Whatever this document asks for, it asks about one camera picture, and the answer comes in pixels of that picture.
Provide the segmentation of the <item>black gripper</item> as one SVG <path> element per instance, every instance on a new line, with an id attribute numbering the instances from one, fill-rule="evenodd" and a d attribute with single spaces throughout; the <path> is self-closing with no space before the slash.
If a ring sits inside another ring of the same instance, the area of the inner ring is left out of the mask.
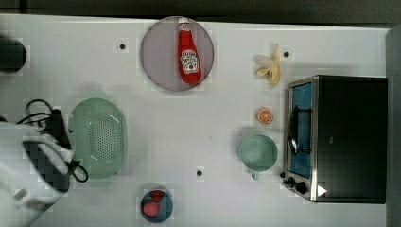
<path id="1" fill-rule="evenodd" d="M 53 110 L 50 116 L 46 118 L 44 133 L 51 135 L 61 147 L 71 149 L 60 110 Z"/>

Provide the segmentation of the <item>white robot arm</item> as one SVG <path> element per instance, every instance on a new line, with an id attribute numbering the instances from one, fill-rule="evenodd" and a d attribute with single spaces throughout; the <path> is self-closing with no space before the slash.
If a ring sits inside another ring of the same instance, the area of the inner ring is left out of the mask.
<path id="1" fill-rule="evenodd" d="M 69 190 L 74 151 L 61 112 L 39 128 L 1 124 L 1 227 L 29 227 Z"/>

